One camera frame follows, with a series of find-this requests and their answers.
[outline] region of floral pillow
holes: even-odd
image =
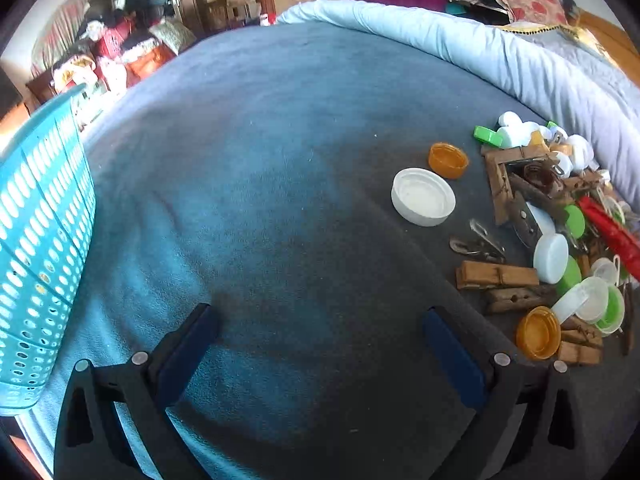
[[[562,0],[495,0],[509,13],[513,22],[541,25],[567,25]]]

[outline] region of blue blanket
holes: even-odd
[[[222,334],[170,416],[214,478],[427,478],[473,413],[418,316],[444,304],[490,349],[517,354],[511,328],[450,284],[462,258],[447,246],[471,217],[493,224],[471,134],[505,110],[540,120],[445,61],[322,23],[216,36],[133,88],[87,141],[94,237],[49,384],[20,417],[44,462],[73,364],[152,349],[204,301]],[[451,183],[452,216],[419,228],[390,188],[399,170],[426,167],[436,140],[471,164]],[[510,228],[492,230],[527,263]],[[638,369],[638,353],[612,362]],[[620,400],[588,421],[594,474],[633,424],[634,390],[607,366],[576,374],[590,412]]]

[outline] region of red plastic tube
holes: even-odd
[[[640,280],[640,244],[638,240],[616,221],[609,218],[590,197],[583,196],[577,201],[577,204],[589,222],[597,227],[609,249],[620,256],[626,270],[636,280]]]

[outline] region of plastic laundry basket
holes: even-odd
[[[47,102],[0,156],[0,415],[33,406],[65,333],[94,225],[71,101]]]

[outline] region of red bag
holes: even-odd
[[[113,28],[107,28],[104,36],[95,43],[94,51],[96,56],[104,56],[109,59],[120,57],[122,52],[120,46],[129,37],[133,30],[133,23],[127,18],[122,20]]]

